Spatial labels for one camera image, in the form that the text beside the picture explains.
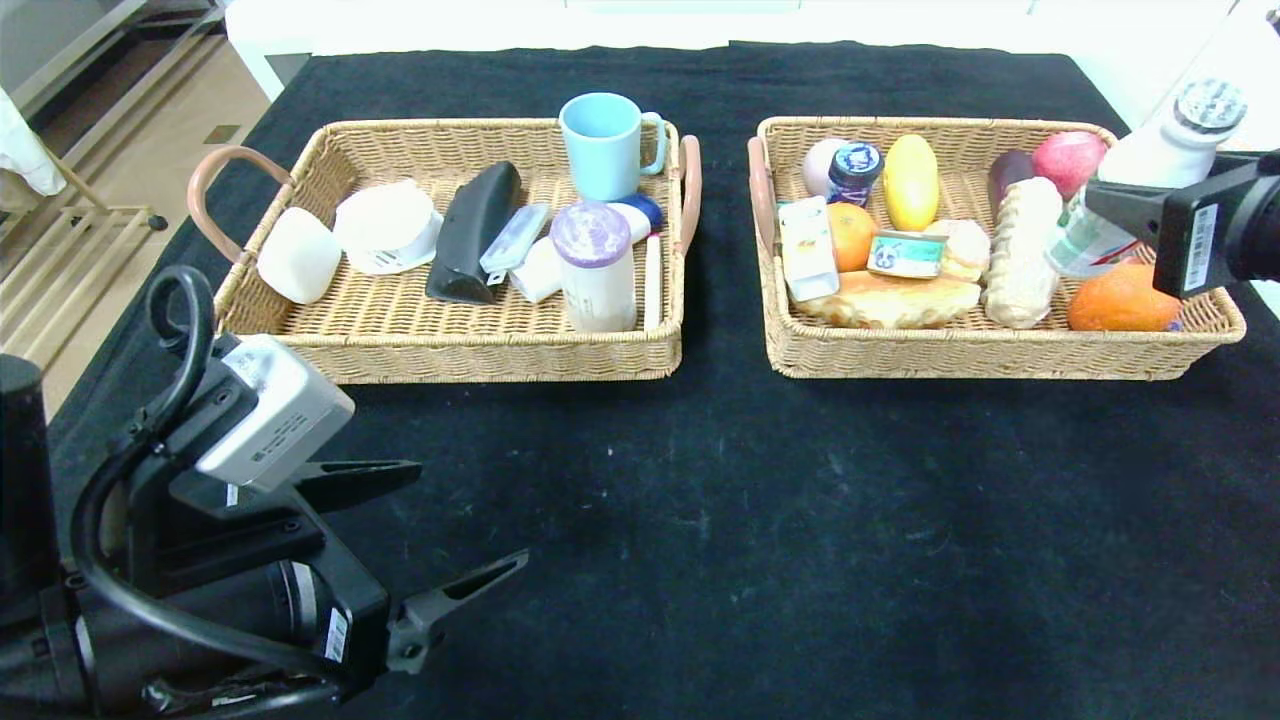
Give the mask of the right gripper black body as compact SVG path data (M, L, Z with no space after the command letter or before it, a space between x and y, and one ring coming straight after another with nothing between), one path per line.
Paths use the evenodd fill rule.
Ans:
M1178 299L1279 278L1279 151L1220 152L1164 205L1155 288Z

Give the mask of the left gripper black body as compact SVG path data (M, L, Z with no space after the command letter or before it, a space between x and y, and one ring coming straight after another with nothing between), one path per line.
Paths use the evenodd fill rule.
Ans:
M385 671L389 594L293 488L297 471L93 477L74 506L74 559L97 708L256 714L340 702Z

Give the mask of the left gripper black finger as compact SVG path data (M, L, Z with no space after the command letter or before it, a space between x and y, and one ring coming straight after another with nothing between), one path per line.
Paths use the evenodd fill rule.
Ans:
M291 483L317 512L353 509L413 484L422 464L408 460L306 462Z
M480 614L507 592L530 559L530 550L520 550L443 585L402 598L387 624L387 670L419 675L454 625Z

